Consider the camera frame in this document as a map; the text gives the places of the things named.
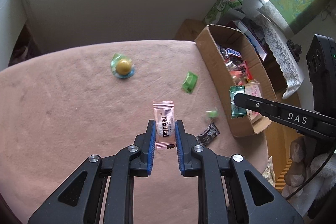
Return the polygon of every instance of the wooden floor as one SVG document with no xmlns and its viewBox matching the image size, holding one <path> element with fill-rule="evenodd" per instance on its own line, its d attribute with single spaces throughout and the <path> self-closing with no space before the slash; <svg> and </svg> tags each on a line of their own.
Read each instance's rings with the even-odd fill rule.
<svg viewBox="0 0 336 224">
<path fill-rule="evenodd" d="M 291 165 L 292 165 L 292 160 L 291 159 L 289 159 L 288 161 L 287 161 L 287 165 L 286 165 L 286 167 L 283 169 L 283 171 L 282 171 L 282 173 L 281 173 L 281 175 L 279 176 L 279 178 L 277 179 L 277 181 L 275 182 L 275 188 L 280 192 L 280 193 L 282 193 L 282 190 L 283 190 L 283 188 L 284 188 L 284 186 L 285 186 L 285 174 L 287 173 L 287 171 L 289 170 L 289 168 L 291 167 Z"/>
</svg>

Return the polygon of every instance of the dark green candy wrapper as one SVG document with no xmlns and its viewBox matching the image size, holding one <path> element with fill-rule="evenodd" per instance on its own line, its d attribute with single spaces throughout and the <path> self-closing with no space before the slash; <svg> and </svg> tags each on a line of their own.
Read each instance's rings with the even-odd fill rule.
<svg viewBox="0 0 336 224">
<path fill-rule="evenodd" d="M 230 98 L 231 98 L 231 118 L 239 118 L 246 116 L 246 109 L 238 107 L 233 102 L 233 98 L 237 93 L 245 93 L 245 87 L 243 85 L 234 85 L 230 87 Z"/>
</svg>

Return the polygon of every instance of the black cable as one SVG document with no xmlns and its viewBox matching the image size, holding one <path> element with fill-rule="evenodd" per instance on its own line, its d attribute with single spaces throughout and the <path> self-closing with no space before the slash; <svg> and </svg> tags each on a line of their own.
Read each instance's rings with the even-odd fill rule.
<svg viewBox="0 0 336 224">
<path fill-rule="evenodd" d="M 320 168 L 317 169 L 316 172 L 309 179 L 307 179 L 304 183 L 302 183 L 302 185 L 299 188 L 297 188 L 293 193 L 291 193 L 288 197 L 286 197 L 286 200 L 289 200 L 290 198 L 295 196 L 304 186 L 306 186 L 310 181 L 312 181 L 314 177 L 316 177 L 316 175 L 323 169 L 323 167 L 325 167 L 327 162 L 331 159 L 333 153 L 335 152 L 335 149 L 336 149 L 336 144 L 334 144 L 333 148 L 331 149 L 330 154 L 325 159 L 324 163 L 320 166 Z"/>
</svg>

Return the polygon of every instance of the silver bolt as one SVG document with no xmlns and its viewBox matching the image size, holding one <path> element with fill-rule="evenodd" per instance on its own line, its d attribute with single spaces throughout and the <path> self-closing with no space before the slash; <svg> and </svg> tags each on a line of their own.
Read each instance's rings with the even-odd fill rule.
<svg viewBox="0 0 336 224">
<path fill-rule="evenodd" d="M 138 151 L 138 147 L 136 145 L 130 145 L 128 147 L 128 151 L 130 151 L 130 152 Z"/>
<path fill-rule="evenodd" d="M 204 150 L 204 147 L 202 145 L 195 145 L 194 150 L 196 152 L 202 152 Z"/>
<path fill-rule="evenodd" d="M 91 155 L 89 157 L 89 162 L 96 162 L 99 160 L 99 156 L 98 155 Z"/>
<path fill-rule="evenodd" d="M 236 154 L 236 155 L 233 156 L 233 160 L 237 161 L 237 162 L 241 162 L 243 160 L 243 156 L 239 155 L 239 154 Z"/>
</svg>

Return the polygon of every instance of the yellow ball candy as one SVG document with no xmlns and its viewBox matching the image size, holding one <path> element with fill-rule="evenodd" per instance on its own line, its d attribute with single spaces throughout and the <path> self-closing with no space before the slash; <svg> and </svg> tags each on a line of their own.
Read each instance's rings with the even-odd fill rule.
<svg viewBox="0 0 336 224">
<path fill-rule="evenodd" d="M 115 70 L 120 75 L 127 75 L 132 70 L 132 61 L 128 59 L 121 59 L 115 66 Z"/>
</svg>

